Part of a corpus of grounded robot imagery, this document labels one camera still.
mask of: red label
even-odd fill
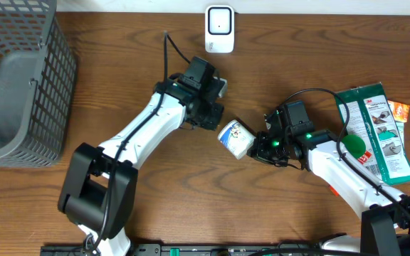
[[[366,151],[363,156],[359,157],[357,160],[361,163],[364,164],[368,161],[368,159],[371,157],[371,153],[369,151]]]

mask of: white wall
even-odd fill
[[[410,15],[410,0],[58,0],[58,11],[203,13],[211,4],[241,14]]]

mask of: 3m package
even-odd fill
[[[347,133],[362,138],[371,153],[363,165],[389,185],[410,181],[410,164],[382,84],[358,87],[338,95],[349,107]],[[345,107],[335,100],[344,122]]]

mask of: orange packet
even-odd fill
[[[409,105],[399,103],[399,102],[392,102],[391,100],[387,100],[389,102],[391,113],[393,113],[393,118],[397,122],[407,122],[407,116],[409,113]]]

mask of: black wire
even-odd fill
[[[169,34],[167,32],[164,32],[164,92],[165,92],[165,88],[166,88],[166,81],[167,81],[167,39],[169,37]],[[103,239],[103,235],[105,232],[105,229],[107,227],[107,222],[108,222],[108,215],[110,212],[110,199],[111,199],[111,195],[112,195],[112,189],[113,189],[113,184],[114,184],[114,179],[115,179],[115,172],[117,169],[117,162],[118,159],[120,158],[121,152],[125,149],[127,143],[129,142],[129,140],[153,117],[157,114],[157,111],[159,110],[159,108],[161,108],[162,105],[162,101],[164,100],[164,92],[161,93],[161,95],[159,96],[159,102],[157,103],[157,106],[155,107],[155,109],[148,115],[147,118],[145,118],[142,122],[139,123],[139,125],[137,125],[130,133],[129,135],[127,135],[127,137],[121,142],[120,146],[118,147],[117,153],[115,155],[115,158],[112,160],[112,169],[110,171],[109,174],[109,181],[108,181],[108,185],[107,185],[107,201],[105,204],[105,211],[104,211],[104,217],[102,219],[102,226],[98,235],[98,238],[96,239],[95,242],[90,241],[91,244],[91,248],[88,248],[88,241],[89,241],[89,237],[87,236],[85,238],[84,241],[84,248],[83,251],[88,253],[88,254],[94,254],[93,252],[95,250],[97,250],[100,242]]]
[[[377,256],[374,254],[360,253],[360,252],[346,252],[338,250],[322,250],[316,248],[277,248],[263,250],[260,252],[252,253],[248,256],[264,256],[274,254],[294,254],[294,253],[307,253],[309,255],[335,255],[335,256]]]
[[[390,196],[390,194],[388,194],[383,188],[382,186],[376,184],[375,182],[373,182],[373,180],[371,180],[370,178],[368,178],[366,175],[364,175],[359,169],[357,169],[355,166],[352,165],[352,163],[347,159],[346,155],[342,153],[341,151],[341,141],[342,138],[345,135],[345,131],[347,128],[347,125],[349,124],[349,119],[350,119],[350,111],[349,111],[349,107],[347,106],[346,102],[336,93],[327,90],[327,89],[323,89],[323,88],[309,88],[309,89],[304,89],[304,90],[300,90],[294,94],[292,94],[291,96],[289,96],[287,99],[284,100],[284,102],[282,103],[282,105],[284,105],[290,98],[299,95],[300,93],[303,92],[309,92],[309,91],[323,91],[323,92],[328,92],[331,95],[335,96],[337,99],[340,100],[340,102],[345,106],[346,109],[346,120],[345,120],[345,124],[342,127],[342,130],[340,132],[340,135],[338,136],[338,139],[336,141],[336,150],[338,152],[338,155],[340,156],[340,158],[360,177],[362,177],[369,185],[371,185],[373,188],[376,189],[376,192],[381,193],[384,197],[386,197],[387,199],[389,199],[389,201],[391,201],[405,216],[406,218],[409,220],[410,222],[410,212],[408,212],[408,210],[406,210],[395,198],[393,198],[392,196]]]
[[[295,168],[295,169],[297,169],[297,170],[303,170],[303,168],[296,167],[296,166],[293,165],[293,164],[288,164],[288,166],[293,167],[293,168]]]
[[[177,51],[177,53],[187,62],[187,63],[191,63],[191,61],[188,60],[188,58],[186,58],[183,53],[178,49],[177,45],[175,45],[174,41],[170,38],[169,34],[167,34],[167,39],[169,39],[170,43],[172,44],[172,46],[175,48],[175,50]]]

